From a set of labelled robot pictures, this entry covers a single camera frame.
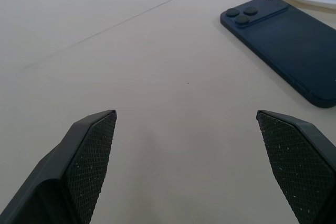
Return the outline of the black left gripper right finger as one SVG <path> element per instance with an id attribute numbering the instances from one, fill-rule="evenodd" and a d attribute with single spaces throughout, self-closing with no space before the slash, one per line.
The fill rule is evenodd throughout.
<path id="1" fill-rule="evenodd" d="M 313 124 L 256 115 L 272 173 L 299 224 L 336 224 L 336 146 Z"/>

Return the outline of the dark blue smartphone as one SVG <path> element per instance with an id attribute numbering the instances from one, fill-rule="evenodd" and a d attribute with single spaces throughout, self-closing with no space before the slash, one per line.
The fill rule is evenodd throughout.
<path id="1" fill-rule="evenodd" d="M 283 0 L 252 0 L 220 23 L 311 104 L 336 106 L 336 30 Z"/>

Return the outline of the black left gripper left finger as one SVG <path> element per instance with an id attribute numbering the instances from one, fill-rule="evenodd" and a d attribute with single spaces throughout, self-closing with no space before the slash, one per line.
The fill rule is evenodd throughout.
<path id="1" fill-rule="evenodd" d="M 0 224 L 89 224 L 106 177 L 117 113 L 75 122 L 34 167 Z"/>

